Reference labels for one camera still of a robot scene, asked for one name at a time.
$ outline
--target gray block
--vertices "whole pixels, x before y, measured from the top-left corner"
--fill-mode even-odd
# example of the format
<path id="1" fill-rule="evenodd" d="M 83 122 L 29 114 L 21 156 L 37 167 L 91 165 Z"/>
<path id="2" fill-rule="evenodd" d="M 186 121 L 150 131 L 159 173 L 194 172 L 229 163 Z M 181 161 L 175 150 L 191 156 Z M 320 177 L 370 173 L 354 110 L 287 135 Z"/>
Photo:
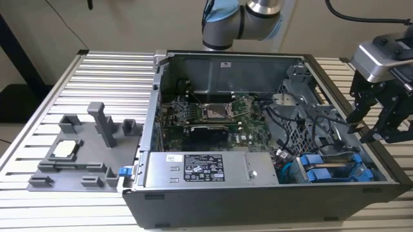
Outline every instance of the gray block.
<path id="1" fill-rule="evenodd" d="M 118 181 L 119 181 L 119 176 L 116 174 L 114 174 L 111 168 L 108 168 L 107 171 L 106 171 L 104 180 L 111 187 L 116 187 Z"/>
<path id="2" fill-rule="evenodd" d="M 124 136 L 134 136 L 142 133 L 142 125 L 136 124 L 134 119 L 124 119 L 122 124 L 122 130 Z"/>
<path id="3" fill-rule="evenodd" d="M 103 187 L 103 182 L 99 178 L 99 176 L 83 176 L 80 181 L 83 187 Z"/>
<path id="4" fill-rule="evenodd" d="M 54 180 L 48 176 L 32 176 L 31 179 L 28 180 L 28 183 L 33 187 L 50 187 L 52 186 Z"/>
<path id="5" fill-rule="evenodd" d="M 76 115 L 64 115 L 59 121 L 59 127 L 63 133 L 76 134 L 74 125 L 82 125 L 80 120 Z"/>
<path id="6" fill-rule="evenodd" d="M 91 102 L 87 111 L 88 114 L 95 118 L 96 130 L 102 135 L 106 146 L 115 147 L 116 140 L 114 139 L 112 136 L 114 122 L 111 117 L 107 119 L 107 117 L 104 116 L 103 109 L 104 104 L 102 102 Z"/>
<path id="7" fill-rule="evenodd" d="M 86 170 L 91 173 L 104 173 L 107 171 L 107 167 L 104 163 L 88 163 Z"/>

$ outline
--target power supply label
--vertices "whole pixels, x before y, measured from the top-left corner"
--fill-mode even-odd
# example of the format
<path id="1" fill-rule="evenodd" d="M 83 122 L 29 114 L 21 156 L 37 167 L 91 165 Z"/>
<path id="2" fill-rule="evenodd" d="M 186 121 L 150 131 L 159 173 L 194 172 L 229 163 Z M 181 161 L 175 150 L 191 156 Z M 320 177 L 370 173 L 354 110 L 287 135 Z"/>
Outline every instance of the power supply label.
<path id="1" fill-rule="evenodd" d="M 185 174 L 187 182 L 226 181 L 222 155 L 185 155 Z"/>

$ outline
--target aluminum extrusion table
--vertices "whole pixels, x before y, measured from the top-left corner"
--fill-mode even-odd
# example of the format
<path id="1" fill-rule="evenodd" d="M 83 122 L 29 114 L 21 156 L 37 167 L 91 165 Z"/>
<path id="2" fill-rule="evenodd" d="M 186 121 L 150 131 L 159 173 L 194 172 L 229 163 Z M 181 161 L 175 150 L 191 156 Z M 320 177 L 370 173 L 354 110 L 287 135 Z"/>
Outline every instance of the aluminum extrusion table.
<path id="1" fill-rule="evenodd" d="M 91 101 L 99 101 L 104 102 L 104 113 L 115 122 L 134 118 L 144 123 L 152 59 L 154 54 L 148 53 L 90 52 L 76 56 L 0 158 L 0 229 L 12 232 L 144 231 L 136 226 L 119 193 L 28 192 L 25 187 L 60 132 L 58 122 L 63 114 L 78 114 L 80 121 L 91 122 L 94 118 L 87 114 L 87 106 Z M 337 58 L 318 58 L 317 61 L 352 103 L 348 94 L 354 74 L 352 65 Z M 376 123 L 378 113 L 380 106 L 376 106 L 365 118 L 369 126 Z M 413 179 L 413 141 L 385 144 L 385 147 Z M 345 222 L 187 228 L 187 231 L 215 232 L 309 230 L 410 232 L 413 191 L 389 203 L 369 205 Z"/>

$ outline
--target motherboard chip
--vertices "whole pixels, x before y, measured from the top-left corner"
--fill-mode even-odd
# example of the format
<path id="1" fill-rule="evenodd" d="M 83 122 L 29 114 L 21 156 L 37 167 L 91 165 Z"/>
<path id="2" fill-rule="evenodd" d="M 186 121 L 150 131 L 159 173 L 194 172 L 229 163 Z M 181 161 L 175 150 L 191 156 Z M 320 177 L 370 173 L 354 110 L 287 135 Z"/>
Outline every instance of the motherboard chip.
<path id="1" fill-rule="evenodd" d="M 223 105 L 206 105 L 206 117 L 209 119 L 226 119 L 227 114 L 226 114 L 226 107 Z"/>

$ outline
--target blue latch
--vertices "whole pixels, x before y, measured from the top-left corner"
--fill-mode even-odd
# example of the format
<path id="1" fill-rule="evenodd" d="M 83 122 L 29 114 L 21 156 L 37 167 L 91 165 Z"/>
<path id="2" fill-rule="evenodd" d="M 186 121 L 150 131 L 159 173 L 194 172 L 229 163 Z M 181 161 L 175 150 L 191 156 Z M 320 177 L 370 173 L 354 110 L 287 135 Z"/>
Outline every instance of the blue latch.
<path id="1" fill-rule="evenodd" d="M 131 177 L 132 167 L 123 167 L 119 169 L 119 176 Z"/>

